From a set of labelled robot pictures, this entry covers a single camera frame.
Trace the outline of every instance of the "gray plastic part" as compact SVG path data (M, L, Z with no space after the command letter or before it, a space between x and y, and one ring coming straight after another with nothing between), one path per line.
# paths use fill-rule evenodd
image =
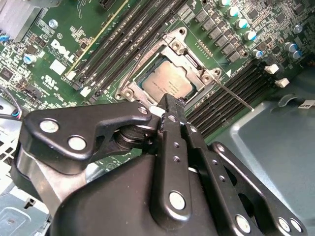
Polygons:
M315 100L314 70L279 95ZM224 143L315 235L315 108L263 102L215 141Z

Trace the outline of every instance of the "mounting screw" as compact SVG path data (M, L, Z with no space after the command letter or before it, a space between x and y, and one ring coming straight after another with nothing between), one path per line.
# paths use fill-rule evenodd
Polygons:
M71 137L68 140L68 144L72 149L77 151L81 151L87 146L87 143L81 137Z
M145 114L145 115L148 113L147 109L145 109L144 107L139 107L138 110L139 110L139 112L141 112L142 114Z
M290 231L291 231L289 224L288 224L285 220L283 220L282 218L279 218L279 224L281 225L281 227L282 227L285 231L287 231L287 232L290 232Z
M59 125L52 120L44 120L39 124L42 131L46 133L55 133L59 129Z
M190 126L190 129L192 130L192 132L197 132L197 129L193 126Z
M55 20L55 19L51 19L49 22L48 22L48 25L50 28L52 29L57 29L58 27L58 22Z
M182 210L185 208L185 200L177 192L171 192L169 194L169 201L171 202L172 206L177 210Z
M245 219L244 216L242 216L242 215L237 215L237 216L235 217L235 219L236 219L237 225L240 227L240 229L241 229L243 232L245 232L245 233L247 233L247 234L249 234L249 233L251 232L250 224L248 223L247 219Z
M302 228L301 228L300 224L297 223L297 221L294 219L291 219L290 221L291 221L291 224L294 226L294 228L296 228L296 230L301 233Z
M224 147L221 144L218 144L217 147L220 151L225 151Z
M173 121L173 122L176 122L176 118L174 116L168 116L168 118Z

